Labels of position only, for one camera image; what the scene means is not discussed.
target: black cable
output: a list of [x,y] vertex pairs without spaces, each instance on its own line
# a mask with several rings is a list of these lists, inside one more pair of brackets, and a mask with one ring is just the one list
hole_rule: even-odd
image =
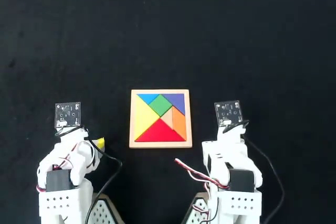
[[74,131],[76,131],[76,130],[82,128],[82,126],[76,126],[76,127],[74,127],[73,129],[71,129],[70,131],[67,131],[67,132],[62,133],[63,130],[64,130],[64,128],[65,128],[65,127],[61,128],[58,132],[56,132],[56,133],[55,133],[55,136],[62,137],[62,136],[68,135],[68,134],[70,134],[71,132],[74,132]]
[[216,209],[215,216],[211,220],[202,220],[202,221],[199,222],[199,224],[204,223],[204,222],[208,223],[208,222],[213,221],[217,217],[218,207],[219,207],[219,198],[217,197],[217,209]]
[[91,206],[90,206],[90,208],[89,208],[89,210],[88,210],[88,213],[87,213],[87,215],[86,215],[86,218],[85,218],[85,224],[88,224],[90,214],[91,214],[91,212],[92,212],[94,206],[97,204],[97,202],[98,202],[98,200],[99,200],[99,196],[100,196],[100,195],[103,193],[103,191],[109,186],[109,184],[112,182],[112,180],[113,180],[113,179],[120,173],[120,170],[121,170],[121,167],[122,167],[122,162],[121,162],[119,159],[117,159],[117,158],[115,158],[115,157],[112,157],[112,156],[110,156],[109,154],[103,152],[98,146],[96,146],[96,145],[94,144],[94,142],[93,142],[90,138],[88,138],[88,141],[89,141],[89,142],[92,144],[92,146],[93,146],[99,153],[101,153],[103,156],[105,156],[105,157],[107,157],[107,158],[109,158],[109,159],[111,159],[111,160],[113,160],[113,161],[116,161],[116,162],[118,163],[118,169],[117,169],[117,171],[116,171],[114,174],[112,174],[112,176],[108,179],[108,181],[106,181],[106,183],[103,185],[103,187],[102,187],[102,188],[100,189],[100,191],[97,193],[97,195],[96,195],[96,197],[94,198],[94,200],[93,200],[93,202],[92,202],[92,204],[91,204]]
[[278,205],[273,209],[273,211],[266,217],[265,221],[263,224],[268,224],[268,222],[270,221],[270,219],[277,213],[277,211],[280,209],[280,207],[282,206],[283,202],[284,202],[284,199],[285,199],[285,190],[284,190],[284,187],[281,183],[281,180],[279,178],[279,175],[277,173],[277,171],[275,170],[271,160],[268,158],[268,156],[262,152],[262,150],[260,150],[253,142],[251,142],[246,136],[243,136],[243,139],[249,143],[254,149],[256,149],[262,156],[264,156],[264,158],[267,160],[267,162],[269,163],[270,167],[272,168],[272,171],[278,181],[278,184],[280,186],[280,189],[281,189],[281,198],[280,198],[280,201],[278,203]]
[[232,129],[234,129],[235,127],[237,126],[240,126],[240,125],[243,125],[243,128],[245,128],[248,124],[249,124],[249,120],[242,120],[241,122],[239,123],[235,123],[235,124],[231,124],[231,125],[228,125],[225,127],[225,129],[223,130],[223,133],[226,133]]

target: yellow triangle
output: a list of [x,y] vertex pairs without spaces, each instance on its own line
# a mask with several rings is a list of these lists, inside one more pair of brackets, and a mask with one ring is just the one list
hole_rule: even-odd
[[134,140],[145,132],[157,119],[159,115],[154,112],[138,95],[135,96],[135,127]]

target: white bracket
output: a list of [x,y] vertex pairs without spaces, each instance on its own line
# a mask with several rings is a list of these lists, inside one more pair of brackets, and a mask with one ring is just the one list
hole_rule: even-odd
[[41,224],[61,223],[55,220],[62,216],[67,223],[84,224],[92,202],[93,187],[84,179],[72,190],[50,191],[39,194],[39,215]]

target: blue triangle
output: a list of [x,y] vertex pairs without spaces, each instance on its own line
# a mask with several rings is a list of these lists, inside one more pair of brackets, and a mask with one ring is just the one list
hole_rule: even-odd
[[159,94],[138,94],[138,96],[147,104],[150,104]]

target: yellow object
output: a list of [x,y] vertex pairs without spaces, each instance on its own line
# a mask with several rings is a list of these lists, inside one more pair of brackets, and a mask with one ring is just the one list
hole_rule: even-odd
[[99,139],[97,139],[97,147],[100,148],[100,149],[103,149],[104,146],[105,146],[105,138],[104,137],[101,137]]
[[136,95],[134,140],[147,130],[157,119],[159,119],[159,115]]

